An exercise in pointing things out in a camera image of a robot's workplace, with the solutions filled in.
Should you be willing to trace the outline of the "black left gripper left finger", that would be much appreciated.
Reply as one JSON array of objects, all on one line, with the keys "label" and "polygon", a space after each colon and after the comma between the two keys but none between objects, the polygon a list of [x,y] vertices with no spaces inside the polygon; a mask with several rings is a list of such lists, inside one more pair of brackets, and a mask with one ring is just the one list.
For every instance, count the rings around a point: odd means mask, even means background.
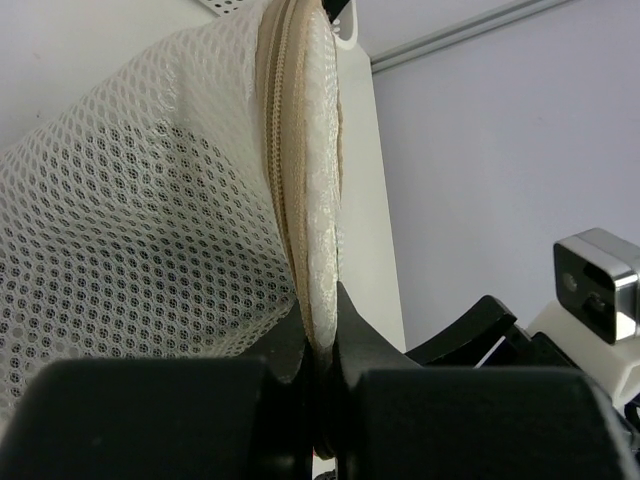
[{"label": "black left gripper left finger", "polygon": [[307,479],[310,353],[292,310],[231,358],[75,359],[31,382],[5,479]]}]

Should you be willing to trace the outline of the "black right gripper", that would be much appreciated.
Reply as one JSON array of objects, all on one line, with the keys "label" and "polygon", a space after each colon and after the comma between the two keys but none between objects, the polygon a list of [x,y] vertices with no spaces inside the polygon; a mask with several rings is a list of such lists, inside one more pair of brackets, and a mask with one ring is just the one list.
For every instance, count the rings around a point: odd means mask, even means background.
[{"label": "black right gripper", "polygon": [[637,436],[615,405],[630,370],[617,348],[552,302],[528,332],[485,295],[407,351],[417,364],[471,367],[472,479],[636,479]]}]

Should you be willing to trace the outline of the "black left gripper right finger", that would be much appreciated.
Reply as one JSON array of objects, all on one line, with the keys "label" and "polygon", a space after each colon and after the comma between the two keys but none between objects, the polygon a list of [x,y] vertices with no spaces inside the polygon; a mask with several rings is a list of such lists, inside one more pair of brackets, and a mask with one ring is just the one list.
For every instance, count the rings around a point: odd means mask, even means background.
[{"label": "black left gripper right finger", "polygon": [[633,434],[580,370],[483,296],[402,353],[338,292],[341,479],[629,479]]}]

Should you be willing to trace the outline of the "white mesh laundry bag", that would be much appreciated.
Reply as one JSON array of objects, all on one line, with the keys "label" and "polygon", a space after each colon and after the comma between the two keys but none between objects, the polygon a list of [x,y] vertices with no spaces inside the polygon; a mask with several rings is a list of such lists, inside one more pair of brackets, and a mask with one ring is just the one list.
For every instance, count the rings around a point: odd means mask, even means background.
[{"label": "white mesh laundry bag", "polygon": [[342,114],[318,1],[179,31],[1,155],[1,418],[48,363],[337,329]]}]

